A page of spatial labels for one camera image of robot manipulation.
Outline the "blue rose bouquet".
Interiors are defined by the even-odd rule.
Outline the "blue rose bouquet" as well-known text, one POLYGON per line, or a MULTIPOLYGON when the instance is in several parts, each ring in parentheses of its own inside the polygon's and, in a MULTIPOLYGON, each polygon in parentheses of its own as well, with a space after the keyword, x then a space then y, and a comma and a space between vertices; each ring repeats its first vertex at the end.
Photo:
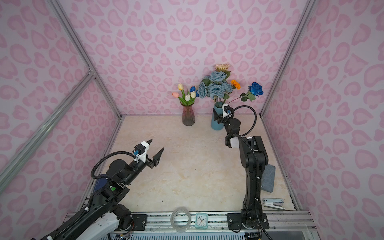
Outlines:
POLYGON ((210 75, 205 76, 200 82, 197 91, 199 91, 199 97, 209 98, 216 102, 223 102, 227 100, 234 88, 226 74, 220 72, 212 72, 210 75))

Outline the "orange flower stem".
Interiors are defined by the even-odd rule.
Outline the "orange flower stem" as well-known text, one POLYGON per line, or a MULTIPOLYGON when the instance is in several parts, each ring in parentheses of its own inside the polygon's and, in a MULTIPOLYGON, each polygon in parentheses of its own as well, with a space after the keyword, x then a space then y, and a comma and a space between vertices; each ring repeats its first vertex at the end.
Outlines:
POLYGON ((241 85, 236 81, 236 80, 231 80, 231 85, 233 86, 234 89, 241 89, 241 85))

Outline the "pink tulip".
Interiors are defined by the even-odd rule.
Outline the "pink tulip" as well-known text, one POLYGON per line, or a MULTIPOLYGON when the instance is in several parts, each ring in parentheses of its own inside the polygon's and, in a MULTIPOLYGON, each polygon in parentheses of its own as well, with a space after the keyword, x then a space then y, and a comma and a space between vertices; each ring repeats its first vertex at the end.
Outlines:
POLYGON ((180 101, 183 104, 183 98, 180 97, 179 93, 172 93, 172 96, 180 101))

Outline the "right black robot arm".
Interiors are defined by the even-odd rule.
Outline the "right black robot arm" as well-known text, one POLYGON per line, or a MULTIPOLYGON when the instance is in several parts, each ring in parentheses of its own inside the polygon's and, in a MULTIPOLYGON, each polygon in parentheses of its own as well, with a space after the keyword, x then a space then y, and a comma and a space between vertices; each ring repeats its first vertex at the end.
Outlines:
POLYGON ((227 132, 225 145, 228 148, 234 148, 235 142, 238 142, 241 164, 246 173, 246 194, 243 208, 240 210, 241 221, 237 233, 242 229, 257 228, 260 231, 259 239, 266 236, 271 240, 272 237, 267 233, 268 218, 263 212, 261 201, 262 176, 269 158, 260 136, 247 137, 256 126, 257 119, 258 114, 255 109, 247 105, 232 108, 229 104, 222 104, 220 111, 213 110, 213 120, 223 124, 227 132), (244 134, 240 134, 241 121, 235 118, 235 112, 241 108, 250 109, 254 113, 252 126, 244 134))

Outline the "dark blue rose stem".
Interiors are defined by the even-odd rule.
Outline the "dark blue rose stem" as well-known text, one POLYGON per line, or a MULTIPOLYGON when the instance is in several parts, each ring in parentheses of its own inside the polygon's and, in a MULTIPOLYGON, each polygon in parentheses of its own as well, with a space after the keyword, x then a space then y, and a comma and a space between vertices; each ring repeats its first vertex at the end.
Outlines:
POLYGON ((238 98, 235 98, 234 100, 230 101, 230 103, 236 100, 241 100, 242 102, 253 102, 256 100, 256 98, 259 98, 263 94, 263 87, 259 83, 253 82, 248 86, 248 91, 246 93, 240 94, 238 98))

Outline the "cream sunflower stem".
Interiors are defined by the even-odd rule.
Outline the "cream sunflower stem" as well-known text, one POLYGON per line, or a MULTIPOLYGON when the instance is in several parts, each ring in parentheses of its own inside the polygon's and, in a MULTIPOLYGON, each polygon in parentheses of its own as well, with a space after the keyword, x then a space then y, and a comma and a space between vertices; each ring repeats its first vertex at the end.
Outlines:
POLYGON ((215 71, 226 74, 226 78, 228 78, 231 75, 231 72, 229 71, 230 67, 231 67, 230 64, 217 64, 217 65, 214 65, 215 71))

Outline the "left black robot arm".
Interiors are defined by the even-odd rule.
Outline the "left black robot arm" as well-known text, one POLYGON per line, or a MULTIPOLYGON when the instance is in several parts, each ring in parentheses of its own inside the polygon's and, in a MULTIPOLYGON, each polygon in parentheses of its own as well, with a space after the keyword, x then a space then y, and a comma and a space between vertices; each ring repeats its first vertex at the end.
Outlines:
POLYGON ((43 239, 97 239, 109 236, 114 230, 134 230, 135 218, 121 201, 130 191, 128 186, 146 167, 153 169, 159 165, 164 149, 160 149, 150 158, 148 150, 151 143, 152 140, 143 141, 136 145, 132 152, 117 151, 99 160, 91 170, 91 178, 106 179, 107 182, 90 196, 88 203, 81 210, 60 227, 43 236, 43 239), (96 170, 102 163, 117 155, 127 155, 133 158, 133 161, 127 164, 122 159, 114 160, 105 174, 96 175, 96 170))

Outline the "red glass vase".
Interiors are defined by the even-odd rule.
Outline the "red glass vase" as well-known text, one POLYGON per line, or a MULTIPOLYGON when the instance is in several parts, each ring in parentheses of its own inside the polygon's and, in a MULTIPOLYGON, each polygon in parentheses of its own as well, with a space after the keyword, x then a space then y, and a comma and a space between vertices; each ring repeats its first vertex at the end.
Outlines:
POLYGON ((182 123, 185 126, 190 127, 194 125, 195 122, 196 122, 196 118, 193 111, 193 105, 183 106, 182 123))

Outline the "teal cylindrical vase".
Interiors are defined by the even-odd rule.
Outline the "teal cylindrical vase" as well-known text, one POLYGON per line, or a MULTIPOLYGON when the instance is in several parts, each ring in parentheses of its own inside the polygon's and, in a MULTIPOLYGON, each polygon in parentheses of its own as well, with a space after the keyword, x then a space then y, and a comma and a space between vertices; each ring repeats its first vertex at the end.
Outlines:
POLYGON ((211 128, 215 131, 220 131, 224 128, 223 123, 218 122, 218 117, 223 115, 223 102, 216 102, 213 107, 211 120, 211 128))

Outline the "large white tulip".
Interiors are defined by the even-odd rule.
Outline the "large white tulip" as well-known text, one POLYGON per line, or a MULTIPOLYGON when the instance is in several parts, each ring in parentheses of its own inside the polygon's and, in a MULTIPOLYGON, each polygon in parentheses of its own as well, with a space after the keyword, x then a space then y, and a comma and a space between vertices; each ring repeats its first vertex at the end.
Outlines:
POLYGON ((191 95, 185 95, 184 101, 185 101, 185 106, 189 106, 191 103, 191 95))

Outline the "yellow tulip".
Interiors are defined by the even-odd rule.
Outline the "yellow tulip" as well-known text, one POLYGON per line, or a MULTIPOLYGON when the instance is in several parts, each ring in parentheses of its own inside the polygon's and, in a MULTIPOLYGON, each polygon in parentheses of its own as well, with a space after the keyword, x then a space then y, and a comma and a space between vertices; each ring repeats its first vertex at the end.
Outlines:
POLYGON ((181 98, 181 99, 184 99, 184 98, 185 98, 185 91, 184 91, 184 86, 183 86, 183 84, 178 84, 178 89, 179 89, 179 91, 181 91, 181 95, 180 95, 179 99, 180 99, 180 98, 181 98))

